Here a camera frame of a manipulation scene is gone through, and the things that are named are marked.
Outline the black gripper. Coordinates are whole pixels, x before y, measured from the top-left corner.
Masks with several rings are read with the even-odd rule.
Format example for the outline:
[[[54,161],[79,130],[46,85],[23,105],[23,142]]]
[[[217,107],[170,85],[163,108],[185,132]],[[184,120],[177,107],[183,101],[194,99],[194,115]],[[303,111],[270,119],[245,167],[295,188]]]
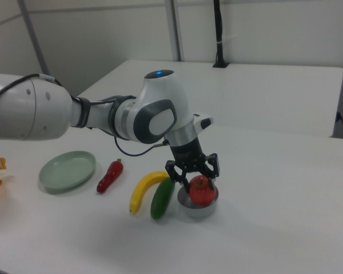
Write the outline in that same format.
[[[205,155],[202,151],[199,138],[194,138],[191,142],[181,146],[171,146],[174,160],[168,160],[165,170],[174,182],[183,185],[186,192],[189,192],[189,181],[187,173],[199,172],[208,179],[210,189],[215,189],[214,180],[219,177],[218,155],[212,153]]]

